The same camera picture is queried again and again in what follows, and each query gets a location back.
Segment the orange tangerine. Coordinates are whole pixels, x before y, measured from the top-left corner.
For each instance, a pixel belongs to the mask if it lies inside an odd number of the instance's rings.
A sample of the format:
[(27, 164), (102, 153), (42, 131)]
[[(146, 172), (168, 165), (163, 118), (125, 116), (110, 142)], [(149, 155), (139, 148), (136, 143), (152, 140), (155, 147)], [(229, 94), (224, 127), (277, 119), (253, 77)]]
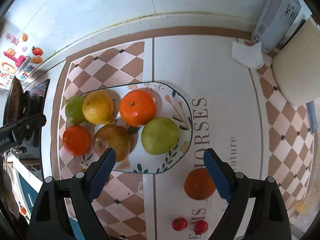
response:
[(63, 133), (63, 146), (74, 157), (87, 153), (91, 146), (91, 136), (88, 131), (79, 125), (72, 125)]
[(133, 127), (146, 125), (156, 116), (157, 104), (146, 90), (137, 89), (128, 92), (120, 101), (121, 118)]

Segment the red cherry tomato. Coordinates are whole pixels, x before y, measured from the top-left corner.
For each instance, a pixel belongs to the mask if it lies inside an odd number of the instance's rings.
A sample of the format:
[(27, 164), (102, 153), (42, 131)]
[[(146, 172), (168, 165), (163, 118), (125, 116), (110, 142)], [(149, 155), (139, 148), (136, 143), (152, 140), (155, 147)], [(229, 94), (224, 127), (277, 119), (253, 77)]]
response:
[(188, 221), (185, 218), (176, 218), (172, 221), (171, 227), (175, 231), (183, 231), (188, 227)]
[(204, 220), (198, 221), (194, 225), (193, 232), (197, 235), (202, 235), (208, 230), (208, 223)]

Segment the green apple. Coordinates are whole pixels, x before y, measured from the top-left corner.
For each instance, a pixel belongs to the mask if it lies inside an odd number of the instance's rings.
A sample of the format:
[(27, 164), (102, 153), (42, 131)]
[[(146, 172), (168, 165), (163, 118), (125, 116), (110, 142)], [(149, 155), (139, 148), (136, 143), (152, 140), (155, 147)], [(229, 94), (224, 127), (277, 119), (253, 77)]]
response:
[(151, 155), (160, 155), (172, 149), (179, 139), (179, 128), (169, 118), (150, 120), (143, 128), (141, 142), (144, 150)]
[(66, 117), (74, 125), (79, 125), (85, 121), (85, 117), (82, 113), (82, 104), (84, 102), (83, 97), (74, 95), (71, 96), (66, 102)]

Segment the brownish orange fruit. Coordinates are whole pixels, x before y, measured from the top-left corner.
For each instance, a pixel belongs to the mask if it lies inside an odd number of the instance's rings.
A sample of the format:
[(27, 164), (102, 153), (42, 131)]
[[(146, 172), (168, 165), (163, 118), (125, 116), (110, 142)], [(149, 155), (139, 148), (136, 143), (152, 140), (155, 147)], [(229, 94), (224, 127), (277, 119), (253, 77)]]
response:
[(194, 200), (205, 200), (216, 190), (206, 168), (198, 168), (190, 172), (183, 188), (187, 196)]

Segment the yellow lemon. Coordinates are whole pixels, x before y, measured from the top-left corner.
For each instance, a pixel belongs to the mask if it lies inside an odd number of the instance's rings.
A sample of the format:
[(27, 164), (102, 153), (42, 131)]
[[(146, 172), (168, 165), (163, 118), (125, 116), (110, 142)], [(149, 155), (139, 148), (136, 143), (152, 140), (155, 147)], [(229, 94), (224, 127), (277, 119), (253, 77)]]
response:
[(86, 94), (82, 104), (84, 118), (94, 125), (108, 125), (113, 122), (113, 100), (105, 90)]

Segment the dark red apple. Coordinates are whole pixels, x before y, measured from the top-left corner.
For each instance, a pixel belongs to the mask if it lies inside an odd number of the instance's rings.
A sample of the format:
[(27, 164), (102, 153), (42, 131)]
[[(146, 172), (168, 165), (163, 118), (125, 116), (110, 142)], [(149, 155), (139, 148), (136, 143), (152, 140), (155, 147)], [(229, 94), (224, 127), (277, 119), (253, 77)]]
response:
[(123, 161), (129, 154), (131, 139), (127, 130), (122, 126), (109, 124), (101, 127), (93, 137), (92, 148), (101, 156), (107, 148), (116, 152), (116, 162)]

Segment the black frying pan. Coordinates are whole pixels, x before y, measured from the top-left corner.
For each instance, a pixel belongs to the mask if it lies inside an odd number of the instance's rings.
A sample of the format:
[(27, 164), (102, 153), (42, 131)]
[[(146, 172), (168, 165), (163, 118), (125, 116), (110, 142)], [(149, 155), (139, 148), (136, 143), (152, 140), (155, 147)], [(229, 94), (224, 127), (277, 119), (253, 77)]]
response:
[(3, 126), (15, 122), (29, 114), (30, 93), (23, 91), (21, 82), (14, 77), (9, 88), (4, 108)]

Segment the black gas stove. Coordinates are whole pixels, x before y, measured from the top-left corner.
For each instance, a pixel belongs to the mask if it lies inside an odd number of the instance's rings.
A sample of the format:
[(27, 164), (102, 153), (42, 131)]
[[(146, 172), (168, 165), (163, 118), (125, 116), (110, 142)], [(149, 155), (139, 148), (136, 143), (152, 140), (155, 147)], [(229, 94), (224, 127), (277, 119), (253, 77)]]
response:
[[(46, 79), (42, 83), (37, 84), (34, 88), (29, 90), (30, 93), (30, 114), (43, 113), (44, 102), (46, 99), (47, 90), (50, 80)], [(32, 133), (29, 133), (23, 142), (23, 154), (27, 159), (40, 158), (41, 153), (41, 130), (38, 128)]]

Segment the checkered brown table mat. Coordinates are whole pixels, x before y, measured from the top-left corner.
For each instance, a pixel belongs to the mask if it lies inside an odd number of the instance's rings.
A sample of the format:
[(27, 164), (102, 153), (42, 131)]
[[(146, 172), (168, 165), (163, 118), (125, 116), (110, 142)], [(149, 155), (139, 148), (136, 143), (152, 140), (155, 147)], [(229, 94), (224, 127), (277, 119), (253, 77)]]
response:
[(314, 139), (306, 105), (273, 74), (275, 51), (250, 70), (237, 31), (160, 29), (67, 56), (53, 103), (56, 179), (85, 172), (104, 150), (116, 164), (92, 203), (121, 239), (207, 239), (227, 202), (203, 163), (213, 148), (235, 171), (272, 176), (291, 221), (305, 206)]

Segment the floral oval ceramic plate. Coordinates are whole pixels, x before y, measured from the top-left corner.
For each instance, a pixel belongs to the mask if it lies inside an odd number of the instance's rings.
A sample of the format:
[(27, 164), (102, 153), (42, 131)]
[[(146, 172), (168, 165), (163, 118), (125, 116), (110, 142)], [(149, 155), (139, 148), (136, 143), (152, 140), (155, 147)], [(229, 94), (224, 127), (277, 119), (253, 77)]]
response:
[(67, 100), (59, 155), (65, 165), (88, 168), (107, 148), (114, 170), (158, 174), (188, 151), (193, 122), (187, 100), (162, 82), (96, 89)]

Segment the cream utensil holder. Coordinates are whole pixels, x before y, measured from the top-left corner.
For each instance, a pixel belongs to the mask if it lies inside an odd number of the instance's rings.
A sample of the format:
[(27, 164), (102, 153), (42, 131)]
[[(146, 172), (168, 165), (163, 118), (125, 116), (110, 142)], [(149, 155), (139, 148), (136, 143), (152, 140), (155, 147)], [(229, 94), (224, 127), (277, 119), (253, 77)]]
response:
[(309, 17), (272, 61), (281, 93), (298, 107), (319, 98), (319, 24)]

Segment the white crumpled tissue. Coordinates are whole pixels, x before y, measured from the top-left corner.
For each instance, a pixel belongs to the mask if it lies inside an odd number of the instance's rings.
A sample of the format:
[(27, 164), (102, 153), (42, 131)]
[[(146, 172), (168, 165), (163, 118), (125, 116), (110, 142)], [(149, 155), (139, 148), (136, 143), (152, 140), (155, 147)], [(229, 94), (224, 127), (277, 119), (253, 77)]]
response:
[(232, 42), (231, 58), (248, 69), (259, 69), (264, 65), (261, 42), (247, 46)]

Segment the grey spray can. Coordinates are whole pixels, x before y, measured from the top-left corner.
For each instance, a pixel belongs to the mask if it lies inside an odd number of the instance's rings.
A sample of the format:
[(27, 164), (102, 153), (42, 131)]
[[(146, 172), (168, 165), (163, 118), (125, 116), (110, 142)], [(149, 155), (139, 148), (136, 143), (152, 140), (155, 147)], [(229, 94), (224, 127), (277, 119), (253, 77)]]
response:
[(270, 53), (287, 33), (301, 10), (298, 0), (266, 0), (251, 40)]

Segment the colourful wall sticker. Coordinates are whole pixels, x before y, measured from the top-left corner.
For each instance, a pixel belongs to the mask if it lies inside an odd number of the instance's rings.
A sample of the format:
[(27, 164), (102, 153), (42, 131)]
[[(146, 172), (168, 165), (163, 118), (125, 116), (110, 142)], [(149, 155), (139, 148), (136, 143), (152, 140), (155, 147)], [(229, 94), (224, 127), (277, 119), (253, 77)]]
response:
[(15, 37), (7, 32), (1, 46), (1, 90), (8, 91), (14, 78), (24, 83), (43, 61), (43, 49), (31, 46), (26, 33)]

